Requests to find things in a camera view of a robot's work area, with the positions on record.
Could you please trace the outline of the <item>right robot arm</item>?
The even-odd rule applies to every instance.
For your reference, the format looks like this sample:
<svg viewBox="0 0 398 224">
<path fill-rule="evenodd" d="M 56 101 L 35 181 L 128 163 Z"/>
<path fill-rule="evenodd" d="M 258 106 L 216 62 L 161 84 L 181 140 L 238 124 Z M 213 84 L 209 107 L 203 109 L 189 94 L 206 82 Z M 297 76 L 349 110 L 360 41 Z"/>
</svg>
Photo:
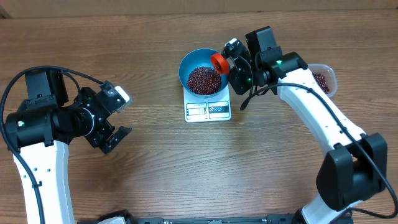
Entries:
<svg viewBox="0 0 398 224">
<path fill-rule="evenodd" d="M 351 223 L 358 204 L 384 190 L 387 144 L 380 134 L 366 134 L 351 122 L 316 82 L 303 58 L 284 54 L 270 27 L 232 39 L 222 56 L 233 62 L 228 80 L 248 98 L 268 91 L 286 102 L 313 134 L 323 154 L 316 178 L 317 196 L 286 223 Z"/>
</svg>

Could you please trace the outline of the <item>red measuring scoop blue handle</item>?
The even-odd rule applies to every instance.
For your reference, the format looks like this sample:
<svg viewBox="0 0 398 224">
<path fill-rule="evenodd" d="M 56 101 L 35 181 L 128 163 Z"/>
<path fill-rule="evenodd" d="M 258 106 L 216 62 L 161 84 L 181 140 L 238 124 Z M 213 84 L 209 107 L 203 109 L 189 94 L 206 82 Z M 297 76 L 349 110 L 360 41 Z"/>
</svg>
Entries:
<svg viewBox="0 0 398 224">
<path fill-rule="evenodd" d="M 218 74 L 229 74 L 229 63 L 219 52 L 211 55 L 210 61 Z"/>
</svg>

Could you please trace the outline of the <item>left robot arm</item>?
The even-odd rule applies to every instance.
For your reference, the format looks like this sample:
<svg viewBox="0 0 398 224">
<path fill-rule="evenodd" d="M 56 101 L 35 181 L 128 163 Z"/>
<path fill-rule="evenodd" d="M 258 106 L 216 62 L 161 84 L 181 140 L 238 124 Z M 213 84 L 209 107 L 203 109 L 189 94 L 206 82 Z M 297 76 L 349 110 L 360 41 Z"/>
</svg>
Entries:
<svg viewBox="0 0 398 224">
<path fill-rule="evenodd" d="M 24 193 L 28 223 L 75 223 L 68 183 L 69 145 L 84 137 L 111 152 L 131 129 L 107 120 L 132 99 L 121 86 L 68 68 L 38 66 L 18 73 L 1 98 L 25 78 L 28 97 L 16 112 L 1 116 L 1 134 L 12 152 Z"/>
</svg>

